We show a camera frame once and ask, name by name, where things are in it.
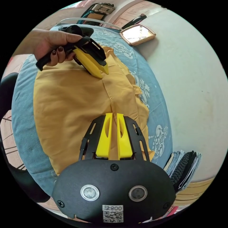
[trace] black chair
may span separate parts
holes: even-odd
[[[0,83],[0,120],[4,115],[11,110],[12,98],[14,87],[16,84],[18,73],[11,73],[4,77]],[[5,162],[9,170],[11,171],[13,177],[15,178],[21,189],[36,203],[44,203],[50,199],[40,186],[34,181],[32,176],[27,170],[21,170],[13,167],[6,156],[5,149],[2,142],[2,135],[0,131],[0,147],[3,152]]]

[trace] white wall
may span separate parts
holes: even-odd
[[[228,148],[228,81],[218,56],[198,30],[170,10],[141,24],[157,34],[137,47],[165,97],[173,150],[202,154],[192,181],[214,177]]]

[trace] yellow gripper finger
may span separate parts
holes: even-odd
[[[127,127],[124,120],[124,115],[117,113],[117,144],[118,144],[118,159],[131,158],[132,148],[128,136]]]
[[[108,158],[111,149],[111,138],[112,138],[112,113],[106,113],[101,131],[99,143],[97,146],[96,155],[99,158]]]

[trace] folded clothes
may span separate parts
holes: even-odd
[[[187,177],[186,181],[182,184],[181,190],[186,189],[187,186],[190,184],[190,182],[192,180],[192,177],[195,174],[195,171],[196,171],[196,169],[199,166],[201,158],[202,158],[202,154],[199,153],[199,152],[196,152],[196,158],[195,158],[194,163],[192,164],[192,167],[191,167],[191,169],[190,169],[190,171],[188,173],[188,177]]]
[[[202,155],[198,152],[185,153],[182,150],[174,152],[170,156],[164,171],[171,178],[176,192],[186,189],[189,185],[201,161],[201,157]]]
[[[170,155],[170,157],[169,157],[169,160],[167,161],[167,163],[166,163],[166,165],[165,165],[165,167],[164,167],[164,171],[166,171],[168,168],[169,168],[169,166],[170,166],[170,164],[171,164],[171,162],[172,162],[172,160],[173,160],[173,156],[174,156],[174,153],[172,153],[171,155]]]
[[[172,182],[175,181],[175,183],[173,184],[175,192],[181,191],[183,184],[188,180],[189,173],[192,171],[195,160],[196,152],[187,152],[175,168],[174,172],[170,177]]]
[[[182,159],[182,157],[185,155],[185,152],[183,150],[173,152],[174,156],[172,159],[172,162],[170,163],[169,167],[166,170],[166,173],[171,177],[173,174],[174,169],[177,167],[178,163]]]

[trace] mustard yellow shirt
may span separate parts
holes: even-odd
[[[118,159],[117,113],[137,122],[145,137],[150,160],[154,156],[148,146],[149,110],[139,99],[142,92],[113,49],[103,49],[109,75],[102,73],[102,79],[91,76],[75,61],[45,66],[37,74],[33,94],[36,130],[57,175],[78,161],[81,141],[91,121],[106,113],[113,113],[111,160]]]

